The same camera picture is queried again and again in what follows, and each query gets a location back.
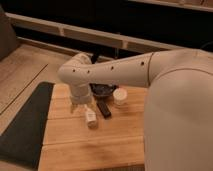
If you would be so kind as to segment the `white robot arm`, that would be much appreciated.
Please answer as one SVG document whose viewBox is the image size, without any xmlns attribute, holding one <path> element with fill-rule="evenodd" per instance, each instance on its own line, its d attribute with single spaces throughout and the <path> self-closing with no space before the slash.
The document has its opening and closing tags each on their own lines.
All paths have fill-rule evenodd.
<svg viewBox="0 0 213 171">
<path fill-rule="evenodd" d="M 178 49 L 97 64 L 77 54 L 58 74 L 74 104 L 91 101 L 91 83 L 146 87 L 145 170 L 213 171 L 212 52 Z"/>
</svg>

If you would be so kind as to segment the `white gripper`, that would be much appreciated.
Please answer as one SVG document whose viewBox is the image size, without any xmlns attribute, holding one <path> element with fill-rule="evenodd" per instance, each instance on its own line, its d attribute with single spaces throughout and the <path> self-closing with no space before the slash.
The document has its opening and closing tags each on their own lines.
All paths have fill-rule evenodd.
<svg viewBox="0 0 213 171">
<path fill-rule="evenodd" d="M 90 91 L 86 93 L 72 91 L 70 94 L 70 99 L 73 104 L 87 104 L 92 102 L 92 94 Z M 75 105 L 70 105 L 70 112 L 73 113 L 75 110 Z"/>
</svg>

